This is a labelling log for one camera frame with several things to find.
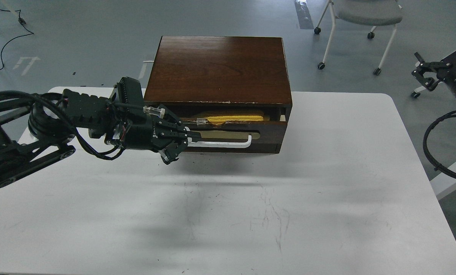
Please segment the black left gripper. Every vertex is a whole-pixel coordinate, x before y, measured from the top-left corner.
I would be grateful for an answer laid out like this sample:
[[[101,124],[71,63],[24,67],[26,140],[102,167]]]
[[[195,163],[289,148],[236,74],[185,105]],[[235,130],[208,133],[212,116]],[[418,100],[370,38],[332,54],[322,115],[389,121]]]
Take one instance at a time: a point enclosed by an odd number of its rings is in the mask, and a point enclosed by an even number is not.
[[[88,130],[91,139],[103,139],[120,151],[158,152],[164,164],[178,160],[188,146],[188,130],[165,106],[145,104],[139,80],[123,77],[110,96],[64,89],[63,111],[75,128]]]

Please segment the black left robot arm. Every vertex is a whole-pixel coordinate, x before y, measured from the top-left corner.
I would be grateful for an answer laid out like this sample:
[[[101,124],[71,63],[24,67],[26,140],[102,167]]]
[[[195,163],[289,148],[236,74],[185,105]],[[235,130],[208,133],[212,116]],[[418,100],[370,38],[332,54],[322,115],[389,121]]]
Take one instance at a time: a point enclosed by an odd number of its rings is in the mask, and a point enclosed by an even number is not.
[[[147,105],[140,82],[130,77],[121,78],[108,97],[71,89],[44,94],[2,91],[0,188],[71,156],[76,151],[73,139],[101,160],[141,150],[159,153],[169,164],[201,135],[165,105]]]

